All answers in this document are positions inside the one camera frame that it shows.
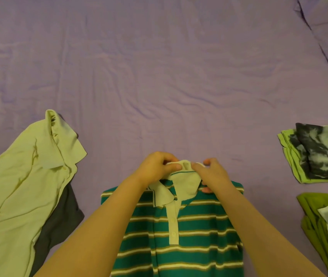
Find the person's left hand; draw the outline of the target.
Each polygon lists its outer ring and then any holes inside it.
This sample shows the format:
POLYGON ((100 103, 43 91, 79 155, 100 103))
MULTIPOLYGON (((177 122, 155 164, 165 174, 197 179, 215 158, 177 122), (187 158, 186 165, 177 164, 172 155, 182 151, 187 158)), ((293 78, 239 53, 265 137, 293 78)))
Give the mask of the person's left hand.
POLYGON ((171 153, 157 151, 149 154, 138 169, 132 174, 133 181, 143 189, 159 181, 171 173, 164 173, 164 165, 178 163, 178 159, 171 153))

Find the person's right hand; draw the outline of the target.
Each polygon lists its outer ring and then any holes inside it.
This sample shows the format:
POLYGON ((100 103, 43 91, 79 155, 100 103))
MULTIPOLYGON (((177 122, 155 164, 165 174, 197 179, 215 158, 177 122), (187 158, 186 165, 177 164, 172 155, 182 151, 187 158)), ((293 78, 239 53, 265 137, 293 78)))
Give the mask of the person's right hand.
POLYGON ((203 165, 208 168, 206 178, 202 180, 202 192, 206 194, 223 194, 234 189, 234 185, 229 179, 227 171, 222 167, 216 158, 208 158, 203 161, 203 165))

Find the green striped polo shirt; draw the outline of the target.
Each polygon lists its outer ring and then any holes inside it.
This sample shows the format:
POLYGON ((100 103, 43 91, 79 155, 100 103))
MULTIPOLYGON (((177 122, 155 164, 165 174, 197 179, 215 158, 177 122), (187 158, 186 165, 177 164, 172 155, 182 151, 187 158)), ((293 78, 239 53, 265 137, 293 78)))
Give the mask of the green striped polo shirt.
POLYGON ((243 244, 190 162, 148 186, 126 228, 111 277, 244 277, 243 244))

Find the person's right forearm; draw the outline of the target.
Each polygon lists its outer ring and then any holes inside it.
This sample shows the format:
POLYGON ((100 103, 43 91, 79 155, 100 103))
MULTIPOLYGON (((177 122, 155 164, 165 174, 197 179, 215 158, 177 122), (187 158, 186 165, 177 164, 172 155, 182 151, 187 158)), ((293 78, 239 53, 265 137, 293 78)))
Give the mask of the person's right forearm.
POLYGON ((211 187, 259 277, 326 277, 232 183, 211 187))

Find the person's left forearm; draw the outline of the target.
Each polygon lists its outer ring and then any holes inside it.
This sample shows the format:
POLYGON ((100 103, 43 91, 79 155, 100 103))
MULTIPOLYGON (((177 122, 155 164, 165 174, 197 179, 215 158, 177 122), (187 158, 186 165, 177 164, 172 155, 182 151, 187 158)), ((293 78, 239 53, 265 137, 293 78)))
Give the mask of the person's left forearm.
POLYGON ((109 277, 147 179, 131 175, 62 244, 34 277, 109 277))

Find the light green folded garment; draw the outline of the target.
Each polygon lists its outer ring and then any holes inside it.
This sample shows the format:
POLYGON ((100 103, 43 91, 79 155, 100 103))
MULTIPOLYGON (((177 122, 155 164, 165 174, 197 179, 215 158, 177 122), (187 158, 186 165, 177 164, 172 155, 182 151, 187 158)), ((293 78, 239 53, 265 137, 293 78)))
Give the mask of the light green folded garment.
POLYGON ((328 179, 313 178, 307 161, 306 150, 295 135, 295 129, 282 130, 278 139, 283 148, 283 153, 294 177, 301 184, 314 184, 328 182, 328 179))

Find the purple bed sheet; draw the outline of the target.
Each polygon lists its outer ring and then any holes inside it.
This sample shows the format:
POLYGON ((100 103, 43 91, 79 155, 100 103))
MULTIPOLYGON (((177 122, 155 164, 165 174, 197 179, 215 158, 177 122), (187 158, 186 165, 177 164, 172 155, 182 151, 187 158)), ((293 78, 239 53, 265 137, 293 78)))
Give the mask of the purple bed sheet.
POLYGON ((296 0, 0 0, 0 154, 57 111, 88 155, 87 219, 150 153, 215 157, 328 275, 300 227, 301 185, 277 134, 328 125, 328 63, 296 0))

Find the dark grey garment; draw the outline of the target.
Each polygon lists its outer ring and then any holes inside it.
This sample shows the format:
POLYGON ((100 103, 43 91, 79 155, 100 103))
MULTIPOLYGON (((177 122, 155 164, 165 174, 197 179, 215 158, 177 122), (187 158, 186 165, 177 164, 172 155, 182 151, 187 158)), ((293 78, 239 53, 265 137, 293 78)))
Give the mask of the dark grey garment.
POLYGON ((69 183, 65 186, 58 204, 43 225, 34 245, 35 256, 29 277, 37 273, 46 261, 50 250, 64 242, 83 219, 84 214, 69 183))

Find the black grey tie-dye garment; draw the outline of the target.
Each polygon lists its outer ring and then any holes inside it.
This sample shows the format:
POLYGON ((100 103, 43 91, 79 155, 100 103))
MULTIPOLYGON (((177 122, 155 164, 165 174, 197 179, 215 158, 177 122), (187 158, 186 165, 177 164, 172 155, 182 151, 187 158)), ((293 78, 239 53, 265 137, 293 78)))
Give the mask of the black grey tie-dye garment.
POLYGON ((300 153, 300 167, 309 179, 328 180, 328 125, 296 123, 290 135, 300 153))

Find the olive green garment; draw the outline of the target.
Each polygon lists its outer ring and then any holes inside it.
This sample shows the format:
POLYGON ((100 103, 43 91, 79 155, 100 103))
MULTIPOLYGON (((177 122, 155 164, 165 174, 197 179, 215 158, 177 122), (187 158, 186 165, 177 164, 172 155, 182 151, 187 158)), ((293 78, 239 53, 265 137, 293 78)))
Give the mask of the olive green garment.
POLYGON ((328 194, 304 192, 297 196, 297 200, 305 213, 301 228, 328 270, 327 223, 318 212, 318 209, 328 206, 328 194))

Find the pale yellow collared shirt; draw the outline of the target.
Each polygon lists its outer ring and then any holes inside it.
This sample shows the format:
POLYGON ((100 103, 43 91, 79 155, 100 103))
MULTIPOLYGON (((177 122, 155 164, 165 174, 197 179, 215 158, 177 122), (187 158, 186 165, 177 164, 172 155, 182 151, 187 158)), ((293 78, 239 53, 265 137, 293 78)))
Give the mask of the pale yellow collared shirt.
POLYGON ((86 155, 54 110, 0 155, 0 277, 29 277, 41 229, 86 155))

